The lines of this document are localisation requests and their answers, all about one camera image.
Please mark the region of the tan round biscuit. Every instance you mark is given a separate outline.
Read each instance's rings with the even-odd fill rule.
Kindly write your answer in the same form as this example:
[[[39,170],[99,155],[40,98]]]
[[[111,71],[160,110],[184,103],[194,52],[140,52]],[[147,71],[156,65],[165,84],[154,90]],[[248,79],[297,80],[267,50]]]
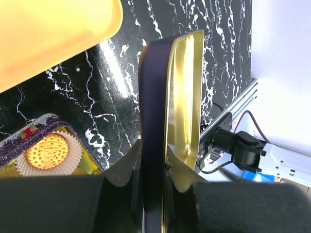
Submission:
[[[51,169],[60,165],[69,154],[66,139],[56,133],[49,134],[26,151],[27,161],[38,169]]]

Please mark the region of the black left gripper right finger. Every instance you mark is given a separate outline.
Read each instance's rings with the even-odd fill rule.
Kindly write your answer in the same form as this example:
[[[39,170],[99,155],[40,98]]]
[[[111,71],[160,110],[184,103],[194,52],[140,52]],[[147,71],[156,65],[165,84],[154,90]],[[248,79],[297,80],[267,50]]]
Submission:
[[[166,233],[308,233],[311,201],[295,185],[208,182],[166,146]]]

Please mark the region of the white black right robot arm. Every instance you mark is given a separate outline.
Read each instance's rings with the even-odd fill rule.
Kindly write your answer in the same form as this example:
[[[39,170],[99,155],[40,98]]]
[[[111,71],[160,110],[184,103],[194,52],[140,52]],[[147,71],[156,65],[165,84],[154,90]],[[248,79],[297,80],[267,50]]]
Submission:
[[[228,164],[243,171],[262,173],[284,178],[310,187],[311,157],[269,142],[260,140],[247,132],[234,133],[220,127],[200,137],[204,154],[218,150],[229,154],[228,161],[205,174],[213,173]]]

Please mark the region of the gold tin lid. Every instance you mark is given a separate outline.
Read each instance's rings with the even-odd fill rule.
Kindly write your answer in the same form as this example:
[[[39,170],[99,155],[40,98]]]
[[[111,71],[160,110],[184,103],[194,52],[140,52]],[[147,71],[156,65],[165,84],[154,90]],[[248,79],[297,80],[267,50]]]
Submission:
[[[204,31],[150,42],[138,89],[146,233],[195,232]]]

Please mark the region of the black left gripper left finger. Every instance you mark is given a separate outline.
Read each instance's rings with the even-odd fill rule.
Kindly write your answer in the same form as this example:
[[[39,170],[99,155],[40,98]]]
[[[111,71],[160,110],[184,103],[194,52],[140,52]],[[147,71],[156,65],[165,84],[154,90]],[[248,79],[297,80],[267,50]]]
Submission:
[[[99,175],[4,178],[3,233],[139,233],[141,141]]]

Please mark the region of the decorated cookie tin box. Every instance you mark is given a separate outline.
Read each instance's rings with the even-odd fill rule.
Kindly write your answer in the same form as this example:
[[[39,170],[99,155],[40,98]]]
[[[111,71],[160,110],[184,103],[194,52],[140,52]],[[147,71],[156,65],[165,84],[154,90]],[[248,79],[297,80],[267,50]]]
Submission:
[[[103,169],[72,126],[44,114],[0,142],[0,176],[95,175]]]

